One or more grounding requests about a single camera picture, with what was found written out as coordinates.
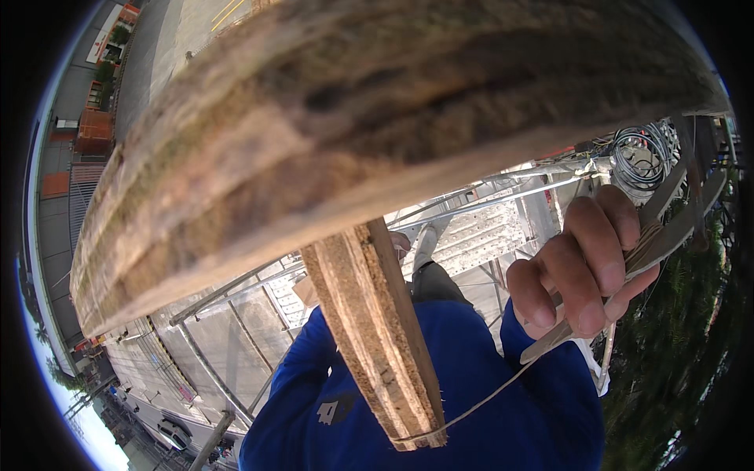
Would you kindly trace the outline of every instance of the white car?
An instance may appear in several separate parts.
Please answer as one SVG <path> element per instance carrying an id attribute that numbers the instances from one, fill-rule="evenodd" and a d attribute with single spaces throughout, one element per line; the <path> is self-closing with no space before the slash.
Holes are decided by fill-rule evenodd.
<path id="1" fill-rule="evenodd" d="M 168 419 L 162 419 L 157 423 L 157 431 L 179 450 L 186 450 L 191 443 L 191 437 Z"/>

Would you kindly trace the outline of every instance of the sky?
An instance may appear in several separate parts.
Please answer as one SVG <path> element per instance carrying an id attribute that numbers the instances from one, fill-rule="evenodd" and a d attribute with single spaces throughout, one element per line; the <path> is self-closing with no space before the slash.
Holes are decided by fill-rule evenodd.
<path id="1" fill-rule="evenodd" d="M 20 304 L 24 312 L 26 331 L 29 334 L 29 339 L 37 359 L 37 366 L 44 381 L 47 383 L 50 394 L 55 400 L 60 413 L 63 414 L 75 402 L 73 393 L 56 383 L 52 375 L 50 375 L 47 369 L 47 358 L 54 358 L 52 349 L 37 340 L 34 333 L 36 323 L 26 309 L 26 303 L 21 301 Z M 107 430 L 107 427 L 105 427 L 105 424 L 97 416 L 91 405 L 78 413 L 78 419 L 81 424 L 81 430 L 84 431 L 84 439 L 77 438 L 94 464 L 103 471 L 122 471 L 128 469 L 128 457 L 121 447 L 115 444 L 115 437 Z"/>

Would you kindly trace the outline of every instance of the person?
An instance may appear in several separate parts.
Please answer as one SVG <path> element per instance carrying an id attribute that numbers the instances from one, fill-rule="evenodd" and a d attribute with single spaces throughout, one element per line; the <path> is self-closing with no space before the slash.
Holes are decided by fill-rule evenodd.
<path id="1" fill-rule="evenodd" d="M 500 387 L 520 355 L 559 321 L 593 338 L 619 319 L 658 274 L 625 283 L 623 251 L 639 239 L 631 201 L 614 186 L 574 199 L 563 232 L 531 260 L 507 270 L 500 328 L 504 356 L 483 318 L 431 253 L 437 230 L 422 229 L 412 302 L 440 383 L 445 422 Z M 564 308 L 555 310 L 557 289 Z M 613 295 L 603 306 L 602 297 Z M 447 430 L 438 448 L 397 451 L 369 410 L 319 308 L 274 373 L 267 403 L 240 449 L 249 469 L 598 469 L 605 427 L 595 383 L 574 342 L 543 355 L 492 400 Z"/>

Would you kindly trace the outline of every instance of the yellow road marking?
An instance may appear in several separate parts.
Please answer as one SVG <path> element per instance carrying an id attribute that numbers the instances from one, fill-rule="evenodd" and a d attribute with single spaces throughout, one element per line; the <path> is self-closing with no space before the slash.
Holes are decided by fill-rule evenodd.
<path id="1" fill-rule="evenodd" d="M 229 7 L 229 6 L 231 6 L 231 4 L 232 4 L 233 2 L 235 2 L 235 0 L 231 0 L 231 1 L 230 1 L 230 3 L 228 3 L 228 4 L 227 4 L 227 5 L 225 6 L 225 8 L 223 8 L 222 10 L 220 10 L 220 12 L 219 12 L 219 13 L 218 13 L 217 15 L 215 15 L 215 17 L 214 17 L 214 18 L 212 19 L 212 23 L 215 23 L 215 20 L 217 20 L 217 17 L 218 17 L 218 16 L 220 16 L 220 15 L 222 14 L 222 12 L 223 12 L 223 11 L 227 10 L 227 9 L 228 9 L 228 7 Z"/>
<path id="2" fill-rule="evenodd" d="M 228 13 L 226 13 L 225 16 L 222 17 L 222 20 L 218 21 L 217 24 L 212 28 L 212 30 L 210 32 L 212 32 L 215 29 L 217 29 L 217 26 L 220 26 L 220 23 L 222 23 L 223 21 L 225 21 L 225 18 L 227 18 L 228 16 L 230 16 L 230 14 L 233 13 L 236 8 L 240 7 L 241 4 L 244 3 L 245 1 L 246 0 L 241 0 L 240 2 L 238 2 L 238 5 L 234 6 L 232 10 L 230 10 Z"/>

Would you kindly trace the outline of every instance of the blue long-sleeve shirt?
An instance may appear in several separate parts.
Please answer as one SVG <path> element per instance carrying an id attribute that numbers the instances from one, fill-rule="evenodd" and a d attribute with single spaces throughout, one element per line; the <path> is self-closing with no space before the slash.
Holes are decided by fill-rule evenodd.
<path id="1" fill-rule="evenodd" d="M 455 301 L 414 304 L 440 382 L 445 421 L 520 368 L 534 341 L 508 302 L 505 358 L 484 320 Z M 241 445 L 251 469 L 598 469 L 602 409 L 584 357 L 566 342 L 447 430 L 440 448 L 396 451 L 361 396 L 316 309 L 275 373 L 269 400 Z"/>

